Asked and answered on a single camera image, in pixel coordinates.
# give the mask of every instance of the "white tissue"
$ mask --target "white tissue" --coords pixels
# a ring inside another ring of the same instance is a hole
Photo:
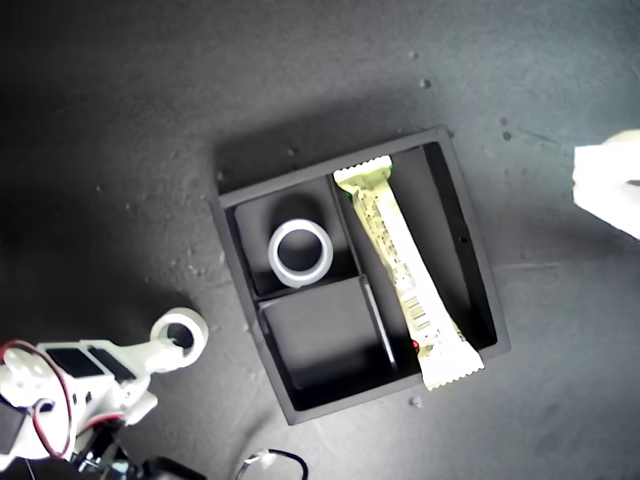
[[[640,138],[577,147],[573,201],[640,239]]]

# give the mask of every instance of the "black square box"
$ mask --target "black square box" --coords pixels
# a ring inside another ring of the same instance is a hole
[[[336,170],[383,155],[391,156],[389,183],[451,317],[484,361],[511,348],[445,129],[220,195],[212,204],[214,220],[251,334],[289,424],[422,381],[393,285],[350,198],[332,177]],[[335,256],[320,282],[292,289],[270,270],[267,247],[281,223],[300,217],[323,226]]]

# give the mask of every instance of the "clear tape roll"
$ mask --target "clear tape roll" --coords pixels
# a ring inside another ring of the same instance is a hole
[[[169,338],[169,327],[182,325],[193,337],[193,345],[184,349],[184,357],[175,368],[184,368],[193,364],[207,346],[209,327],[197,312],[190,308],[173,308],[160,317],[151,328],[151,340]]]
[[[321,253],[316,264],[307,270],[292,270],[278,256],[278,249],[284,238],[291,232],[303,230],[311,233],[320,241]],[[333,244],[327,232],[311,220],[297,218],[280,225],[269,241],[269,265],[282,283],[288,287],[300,288],[322,279],[333,262]]]

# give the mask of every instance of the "debris speck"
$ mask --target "debris speck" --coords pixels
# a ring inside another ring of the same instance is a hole
[[[409,399],[409,405],[415,408],[422,408],[422,398],[416,395],[415,397],[411,397]]]

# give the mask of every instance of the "red wire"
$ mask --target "red wire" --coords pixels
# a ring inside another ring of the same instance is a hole
[[[67,388],[67,382],[65,381],[62,372],[56,366],[56,364],[53,363],[53,360],[51,360],[49,355],[47,355],[44,352],[41,352],[30,343],[22,340],[10,340],[9,342],[0,346],[0,362],[4,362],[4,355],[6,351],[10,348],[20,348],[22,350],[26,350],[27,352],[40,357],[42,360],[45,361],[45,363],[49,366],[49,368],[51,368],[55,376],[58,378],[58,381],[60,382],[60,387],[62,387],[62,393],[64,394],[64,400],[67,404],[67,417],[69,418],[69,428],[67,429],[67,440],[65,441],[62,452],[56,452],[53,449],[53,447],[51,446],[51,443],[49,443],[49,440],[47,439],[47,436],[42,430],[42,427],[40,426],[40,422],[38,421],[38,414],[40,413],[40,409],[42,408],[42,405],[44,405],[47,402],[51,403],[50,401],[46,399],[40,399],[34,405],[33,428],[35,429],[36,434],[40,439],[40,442],[42,442],[42,446],[45,448],[45,450],[49,455],[55,458],[64,458],[64,455],[65,453],[67,453],[67,450],[69,449],[69,445],[71,444],[71,431],[73,429],[73,407],[71,404],[71,396],[69,395],[69,389]]]
[[[78,436],[82,435],[84,432],[100,423],[108,422],[109,420],[122,420],[123,418],[123,413],[105,413],[104,415],[96,415],[95,417],[89,419],[87,424],[78,431]]]

